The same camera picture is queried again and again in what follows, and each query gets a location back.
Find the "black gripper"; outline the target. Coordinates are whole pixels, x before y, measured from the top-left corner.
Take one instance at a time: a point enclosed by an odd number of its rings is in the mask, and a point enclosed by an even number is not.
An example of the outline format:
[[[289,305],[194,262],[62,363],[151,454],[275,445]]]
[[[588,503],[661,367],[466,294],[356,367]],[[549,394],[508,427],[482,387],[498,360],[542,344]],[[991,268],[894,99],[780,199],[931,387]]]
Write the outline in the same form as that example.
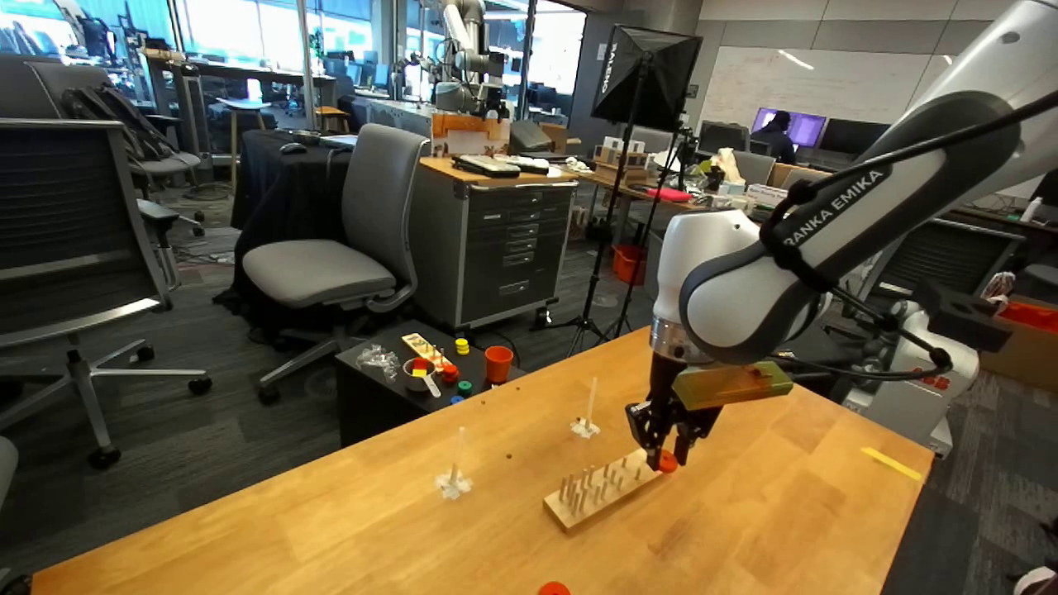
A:
[[[644,461],[651,469],[661,466],[661,441],[664,436],[678,427],[678,436],[674,436],[674,458],[678,461],[687,461],[687,454],[699,440],[705,440],[720,408],[710,407],[710,408],[687,408],[678,402],[674,395],[674,378],[685,369],[682,360],[667,360],[661,353],[651,358],[651,372],[647,372],[647,401],[637,401],[637,402],[627,402],[624,407],[624,418],[627,418],[627,430],[635,436],[635,441],[644,450]]]

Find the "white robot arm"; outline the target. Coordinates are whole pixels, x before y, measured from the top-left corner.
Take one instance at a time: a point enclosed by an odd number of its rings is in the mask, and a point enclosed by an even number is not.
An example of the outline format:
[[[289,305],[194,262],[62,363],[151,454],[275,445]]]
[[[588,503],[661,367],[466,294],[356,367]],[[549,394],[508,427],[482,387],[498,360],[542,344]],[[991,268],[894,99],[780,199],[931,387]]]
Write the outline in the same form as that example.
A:
[[[1058,160],[1058,0],[1012,0],[849,169],[799,181],[752,220],[667,220],[647,395],[624,408],[647,466],[682,461],[720,417],[715,384],[752,378],[840,282],[960,201]]]

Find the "white ABB robot base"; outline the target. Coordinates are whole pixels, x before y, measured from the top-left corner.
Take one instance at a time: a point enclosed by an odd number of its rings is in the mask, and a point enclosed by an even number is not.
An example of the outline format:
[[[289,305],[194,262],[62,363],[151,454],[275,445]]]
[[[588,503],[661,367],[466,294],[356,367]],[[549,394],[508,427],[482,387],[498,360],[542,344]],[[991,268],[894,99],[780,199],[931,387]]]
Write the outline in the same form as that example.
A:
[[[912,341],[899,336],[894,347],[882,350],[886,369],[916,369],[916,381],[864,381],[852,384],[843,395],[843,407],[864,412],[865,418],[901,433],[905,440],[922,441],[937,457],[951,454],[951,427],[949,407],[963,395],[977,378],[977,350],[937,335],[929,326],[929,315],[916,299],[897,299],[890,315],[899,320],[901,330],[922,336],[931,347],[942,347],[951,367],[931,378],[931,358],[916,347]]]

